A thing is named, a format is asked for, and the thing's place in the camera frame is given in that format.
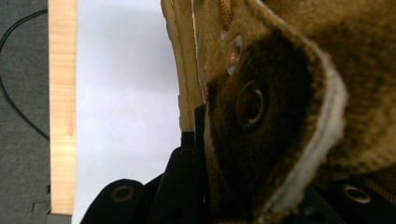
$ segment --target white paper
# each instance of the white paper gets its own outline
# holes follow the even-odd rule
[[[161,174],[180,144],[177,70],[160,0],[78,0],[79,223],[102,188]]]

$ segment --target black cable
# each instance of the black cable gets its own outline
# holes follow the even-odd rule
[[[17,21],[15,24],[13,24],[11,27],[8,28],[8,30],[6,31],[6,33],[3,35],[3,37],[0,40],[0,55],[1,55],[1,51],[3,49],[3,46],[6,43],[7,38],[11,35],[11,33],[17,29],[18,26],[24,24],[26,21],[29,21],[35,17],[38,17],[40,15],[46,14],[48,13],[47,9],[41,10],[41,11],[37,11],[19,21]],[[6,100],[8,102],[8,104],[12,107],[12,109],[21,117],[21,119],[23,119],[30,127],[32,127],[36,132],[38,132],[41,136],[43,136],[47,141],[50,140],[50,137],[44,133],[43,131],[41,131],[39,128],[37,128],[37,126],[35,126],[33,124],[32,121],[30,121],[28,118],[26,118],[26,116],[18,109],[18,107],[14,104],[14,102],[11,100],[11,98],[8,95],[8,92],[3,84],[3,80],[0,76],[0,89],[2,90],[4,96],[6,97]]]

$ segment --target cord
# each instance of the cord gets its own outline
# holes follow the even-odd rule
[[[3,37],[0,40],[0,56],[1,56],[1,51],[3,49],[3,46],[6,43],[6,40],[8,39],[8,37],[12,34],[12,32],[17,29],[20,25],[24,24],[26,21],[29,21],[35,17],[38,17],[40,15],[46,14],[48,13],[47,9],[41,10],[41,11],[37,11],[19,21],[17,21],[15,24],[13,24],[11,27],[8,28],[8,30],[6,31],[6,33],[3,35]],[[8,95],[8,92],[4,86],[3,80],[0,76],[0,89],[2,91],[2,93],[4,94],[4,96],[6,97],[6,100],[8,102],[8,104],[12,107],[12,109],[21,117],[21,119],[23,119],[30,127],[32,127],[37,133],[39,133],[42,137],[44,137],[47,141],[50,140],[50,137],[44,133],[43,131],[41,131],[37,126],[35,126],[33,124],[32,121],[30,121],[28,118],[26,118],[26,116],[18,109],[18,107],[14,104],[14,102],[11,100],[11,98]]]

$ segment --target shoe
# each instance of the shoe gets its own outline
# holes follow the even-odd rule
[[[319,168],[362,175],[396,162],[390,1],[162,5],[182,131],[193,130],[192,107],[206,104],[215,222],[277,223]]]

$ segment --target gray floor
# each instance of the gray floor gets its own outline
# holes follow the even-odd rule
[[[47,8],[47,0],[0,0],[0,36],[19,19]],[[18,108],[50,133],[48,15],[20,26],[0,55],[0,76]],[[30,204],[49,201],[50,144],[28,126],[0,92],[0,223],[45,223],[46,211]]]

